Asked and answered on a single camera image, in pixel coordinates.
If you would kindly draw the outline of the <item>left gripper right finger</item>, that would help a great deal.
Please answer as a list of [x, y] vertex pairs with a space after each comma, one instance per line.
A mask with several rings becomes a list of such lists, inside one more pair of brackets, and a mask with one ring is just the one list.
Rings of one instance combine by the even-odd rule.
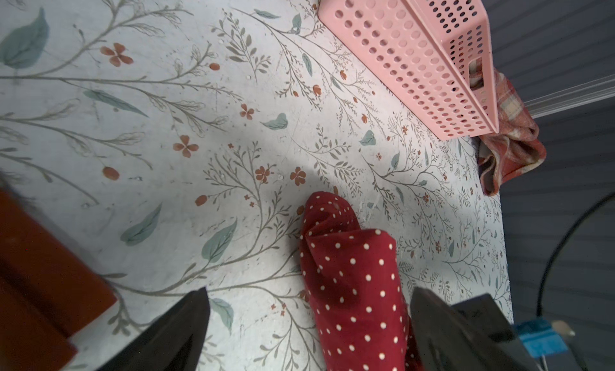
[[449, 305], [416, 288], [411, 318], [426, 370], [537, 370], [521, 339], [489, 294]]

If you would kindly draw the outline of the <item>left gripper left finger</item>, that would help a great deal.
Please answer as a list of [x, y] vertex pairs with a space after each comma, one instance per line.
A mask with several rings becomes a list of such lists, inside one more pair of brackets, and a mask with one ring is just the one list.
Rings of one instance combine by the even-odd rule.
[[195, 370], [210, 316], [207, 290], [192, 291], [100, 369]]

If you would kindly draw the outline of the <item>red polka dot skirt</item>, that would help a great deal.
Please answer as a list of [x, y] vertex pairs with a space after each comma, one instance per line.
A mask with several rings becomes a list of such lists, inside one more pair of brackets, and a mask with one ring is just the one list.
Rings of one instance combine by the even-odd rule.
[[397, 243], [334, 193], [305, 205], [299, 260], [328, 370], [422, 370]]

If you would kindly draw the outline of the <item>rust brown skirt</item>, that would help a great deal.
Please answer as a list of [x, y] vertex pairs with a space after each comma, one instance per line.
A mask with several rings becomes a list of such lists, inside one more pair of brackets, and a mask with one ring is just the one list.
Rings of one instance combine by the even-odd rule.
[[116, 302], [111, 288], [1, 192], [1, 368], [61, 370], [71, 337]]

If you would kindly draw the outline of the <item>pink plastic basket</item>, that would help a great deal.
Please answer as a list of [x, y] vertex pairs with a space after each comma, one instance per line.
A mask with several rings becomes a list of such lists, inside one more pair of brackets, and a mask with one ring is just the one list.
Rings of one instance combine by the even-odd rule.
[[318, 17], [440, 140], [498, 133], [481, 0], [321, 0]]

